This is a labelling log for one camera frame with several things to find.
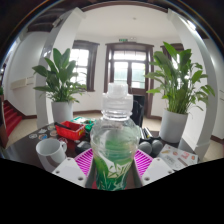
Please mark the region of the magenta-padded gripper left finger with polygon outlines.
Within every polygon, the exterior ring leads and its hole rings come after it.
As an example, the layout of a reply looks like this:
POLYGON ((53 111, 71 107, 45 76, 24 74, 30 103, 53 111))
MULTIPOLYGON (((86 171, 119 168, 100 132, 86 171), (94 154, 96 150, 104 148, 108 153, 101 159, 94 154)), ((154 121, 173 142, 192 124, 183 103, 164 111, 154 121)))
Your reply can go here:
POLYGON ((53 174, 81 187, 91 188, 95 174, 92 149, 80 153, 75 158, 66 158, 53 174))

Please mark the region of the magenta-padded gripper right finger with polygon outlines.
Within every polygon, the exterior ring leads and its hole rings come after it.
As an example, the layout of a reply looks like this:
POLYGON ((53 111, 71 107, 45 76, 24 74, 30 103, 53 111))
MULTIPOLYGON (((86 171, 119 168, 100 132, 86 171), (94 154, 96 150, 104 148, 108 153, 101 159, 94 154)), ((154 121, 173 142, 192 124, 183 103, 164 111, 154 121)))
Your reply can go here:
POLYGON ((146 186, 172 173, 173 170, 161 158, 152 158, 142 150, 135 153, 133 177, 137 188, 146 186))

